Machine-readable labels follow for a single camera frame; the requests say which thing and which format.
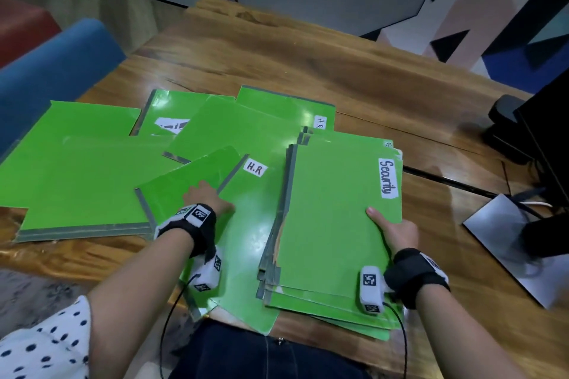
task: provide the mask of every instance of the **person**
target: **person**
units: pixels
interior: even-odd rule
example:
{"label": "person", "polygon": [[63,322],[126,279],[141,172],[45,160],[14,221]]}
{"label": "person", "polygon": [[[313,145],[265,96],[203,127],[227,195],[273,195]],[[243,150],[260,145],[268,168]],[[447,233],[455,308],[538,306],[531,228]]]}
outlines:
{"label": "person", "polygon": [[[214,216],[233,210],[206,182],[184,194],[184,205],[191,204],[203,204]],[[414,223],[391,223],[373,208],[366,213],[382,230],[394,257],[418,248]],[[166,305],[186,260],[203,242],[184,229],[165,229],[86,297],[36,327],[14,331],[0,341],[0,377],[121,379]],[[445,379],[525,377],[444,284],[424,284],[413,298]],[[170,375],[171,379],[237,377],[369,376],[362,365],[337,354],[212,320],[203,321]]]}

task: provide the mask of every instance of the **metal stand base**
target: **metal stand base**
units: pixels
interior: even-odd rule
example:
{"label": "metal stand base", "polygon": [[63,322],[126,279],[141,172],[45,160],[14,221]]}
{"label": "metal stand base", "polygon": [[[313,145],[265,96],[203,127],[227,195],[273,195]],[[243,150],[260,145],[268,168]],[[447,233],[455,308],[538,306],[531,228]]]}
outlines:
{"label": "metal stand base", "polygon": [[519,239],[523,226],[534,220],[537,218],[499,195],[468,217],[464,226],[539,304],[549,309],[561,290],[569,287],[569,254],[531,258]]}

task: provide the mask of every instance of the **blue cushion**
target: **blue cushion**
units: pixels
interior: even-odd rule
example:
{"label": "blue cushion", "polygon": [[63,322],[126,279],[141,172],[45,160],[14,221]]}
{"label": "blue cushion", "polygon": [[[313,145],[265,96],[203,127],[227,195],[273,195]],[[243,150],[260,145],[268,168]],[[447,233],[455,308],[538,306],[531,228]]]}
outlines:
{"label": "blue cushion", "polygon": [[50,100],[73,101],[126,56],[104,25],[86,18],[0,70],[0,155]]}

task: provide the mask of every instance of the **polka dot shirt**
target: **polka dot shirt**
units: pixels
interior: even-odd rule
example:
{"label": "polka dot shirt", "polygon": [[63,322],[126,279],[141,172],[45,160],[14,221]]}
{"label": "polka dot shirt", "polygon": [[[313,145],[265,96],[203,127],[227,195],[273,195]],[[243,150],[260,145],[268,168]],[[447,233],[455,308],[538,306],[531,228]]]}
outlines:
{"label": "polka dot shirt", "polygon": [[91,309],[84,296],[0,340],[0,379],[88,379]]}

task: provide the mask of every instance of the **red cushion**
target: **red cushion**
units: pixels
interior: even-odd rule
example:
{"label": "red cushion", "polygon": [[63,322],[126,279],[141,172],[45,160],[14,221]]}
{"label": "red cushion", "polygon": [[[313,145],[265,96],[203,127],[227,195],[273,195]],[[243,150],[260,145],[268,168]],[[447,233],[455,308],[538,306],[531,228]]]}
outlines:
{"label": "red cushion", "polygon": [[45,9],[18,0],[0,0],[0,68],[59,32]]}

